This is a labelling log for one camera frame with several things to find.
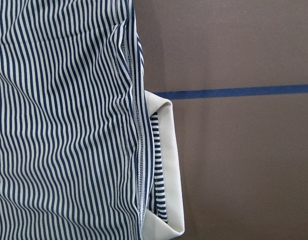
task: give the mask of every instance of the blue line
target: blue line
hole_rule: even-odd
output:
[[[170,100],[282,95],[282,94],[308,94],[308,84],[286,85],[286,86],[239,87],[239,88],[190,90],[190,91],[166,91],[166,92],[155,92],[155,94],[162,98]]]

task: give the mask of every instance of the striped fabric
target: striped fabric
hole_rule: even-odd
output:
[[[154,112],[149,117],[149,119],[154,137],[155,165],[154,165],[154,183],[151,192],[149,194],[148,209],[168,224],[158,112],[157,111]]]
[[[142,239],[143,65],[132,0],[0,0],[0,240]]]

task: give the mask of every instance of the white cuff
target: white cuff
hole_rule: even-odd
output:
[[[149,116],[154,112],[157,112],[158,115],[168,224],[147,209],[142,237],[144,240],[169,240],[182,235],[185,230],[173,106],[170,100],[148,91],[145,91],[145,98]]]

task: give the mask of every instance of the clothing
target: clothing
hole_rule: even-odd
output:
[[[133,1],[0,1],[0,239],[143,239],[143,78]]]

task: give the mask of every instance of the brown surface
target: brown surface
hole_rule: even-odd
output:
[[[174,100],[184,240],[308,240],[308,94]]]
[[[135,0],[151,92],[308,84],[308,0]]]

